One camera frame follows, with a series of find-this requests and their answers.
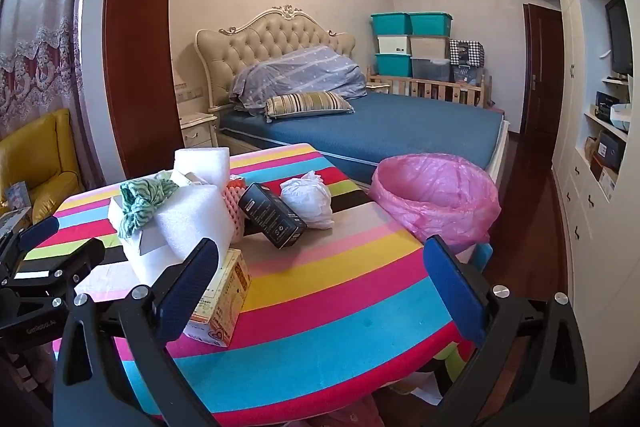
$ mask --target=black and white checkered bag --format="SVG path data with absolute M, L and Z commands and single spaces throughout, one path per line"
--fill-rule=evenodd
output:
M 484 68 L 484 48 L 477 41 L 449 41 L 452 66 Z

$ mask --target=metal screw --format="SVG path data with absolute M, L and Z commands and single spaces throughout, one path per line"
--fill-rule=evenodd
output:
M 144 299 L 147 295 L 149 295 L 149 288 L 146 286 L 136 286 L 131 291 L 131 296 L 139 301 L 140 299 Z
M 80 295 L 77 295 L 76 298 L 74 299 L 74 304 L 76 306 L 82 306 L 87 299 L 88 297 L 86 296 L 86 293 L 81 293 Z
M 554 299 L 558 304 L 562 304 L 562 306 L 564 306 L 565 304 L 569 304 L 569 297 L 567 297 L 562 292 L 556 293 L 556 295 L 554 295 Z
M 502 286 L 501 284 L 494 286 L 494 295 L 500 299 L 506 299 L 510 293 L 507 286 Z

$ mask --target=striped pillow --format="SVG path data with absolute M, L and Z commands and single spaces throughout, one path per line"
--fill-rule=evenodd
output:
M 267 100 L 264 114 L 267 121 L 271 121 L 271 119 L 319 116 L 340 112 L 353 112 L 353 107 L 339 94 L 329 91 L 315 91 L 272 96 Z

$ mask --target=rainbow striped tablecloth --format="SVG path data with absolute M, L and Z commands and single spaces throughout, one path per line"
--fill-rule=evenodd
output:
M 333 230 L 308 230 L 275 250 L 260 233 L 239 248 L 254 277 L 228 349 L 184 335 L 167 348 L 225 427 L 281 423 L 347 406 L 452 352 L 460 336 L 422 264 L 422 246 L 307 144 L 233 156 L 232 173 L 280 193 L 315 170 L 332 194 Z M 78 288 L 119 298 L 138 283 L 107 220 L 117 185 L 74 196 L 57 211 L 60 231 L 31 251 L 21 271 L 49 270 L 98 237 L 106 258 Z M 124 340 L 133 388 L 159 413 Z

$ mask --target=crib railing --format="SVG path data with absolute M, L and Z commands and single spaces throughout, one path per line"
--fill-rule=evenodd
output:
M 388 86 L 387 92 L 391 94 L 432 98 L 434 100 L 445 100 L 446 102 L 475 105 L 476 107 L 485 107 L 487 102 L 487 89 L 484 80 L 477 87 L 462 82 L 439 82 L 437 80 L 422 80 L 405 76 L 371 74 L 370 68 L 367 68 L 367 84 L 374 90 L 376 90 L 375 84 L 385 84 Z

